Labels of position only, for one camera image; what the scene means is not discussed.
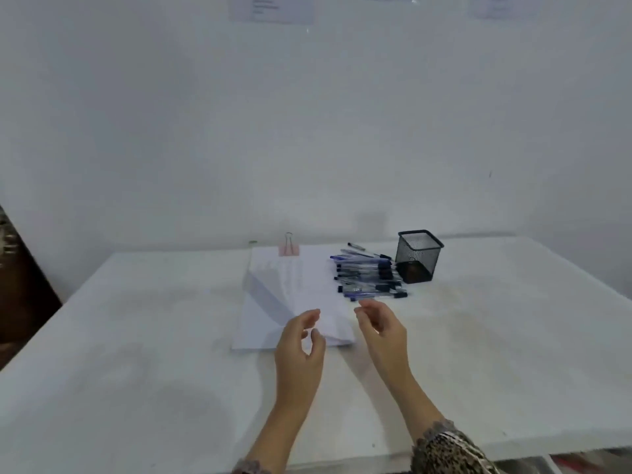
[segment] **table surface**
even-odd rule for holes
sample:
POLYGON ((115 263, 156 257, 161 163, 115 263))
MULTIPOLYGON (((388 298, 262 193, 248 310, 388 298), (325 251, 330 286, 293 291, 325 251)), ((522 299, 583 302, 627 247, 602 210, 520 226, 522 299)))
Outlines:
MULTIPOLYGON (((390 302, 438 408, 492 459, 632 444, 632 302, 527 238, 445 244, 435 279, 390 302)), ((3 471, 229 471, 274 398, 272 353, 230 349, 249 257, 114 254, 0 372, 3 471)), ((328 349, 291 466, 407 463, 356 335, 328 349)))

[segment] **white wall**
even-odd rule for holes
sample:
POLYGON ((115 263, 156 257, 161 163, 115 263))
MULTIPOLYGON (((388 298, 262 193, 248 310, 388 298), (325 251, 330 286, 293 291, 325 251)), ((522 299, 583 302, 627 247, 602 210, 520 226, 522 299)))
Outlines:
POLYGON ((632 0, 0 0, 0 204, 67 297, 113 250, 529 234, 632 295, 632 0))

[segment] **pen pile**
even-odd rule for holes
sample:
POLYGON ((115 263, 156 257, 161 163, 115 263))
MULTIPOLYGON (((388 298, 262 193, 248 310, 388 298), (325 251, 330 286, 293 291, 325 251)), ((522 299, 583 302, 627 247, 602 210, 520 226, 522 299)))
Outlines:
POLYGON ((368 253, 358 245, 349 243, 354 250, 341 250, 330 258, 336 263, 336 277, 342 293, 351 302, 368 298, 406 298, 402 279, 392 259, 385 254, 368 253))

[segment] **binder clip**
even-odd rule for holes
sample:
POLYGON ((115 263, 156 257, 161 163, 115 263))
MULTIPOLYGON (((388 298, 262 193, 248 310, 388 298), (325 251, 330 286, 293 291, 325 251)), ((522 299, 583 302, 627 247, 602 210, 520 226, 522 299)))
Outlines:
POLYGON ((285 244, 279 246, 279 256, 298 256, 298 245, 292 243, 292 233, 285 234, 285 244))

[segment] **pen holder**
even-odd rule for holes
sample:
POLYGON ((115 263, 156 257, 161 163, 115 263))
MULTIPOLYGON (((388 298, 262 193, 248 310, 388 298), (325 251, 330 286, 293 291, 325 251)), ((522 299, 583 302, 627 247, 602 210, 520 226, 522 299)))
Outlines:
POLYGON ((395 263, 407 284, 432 280, 443 243, 428 230, 401 231, 395 263))

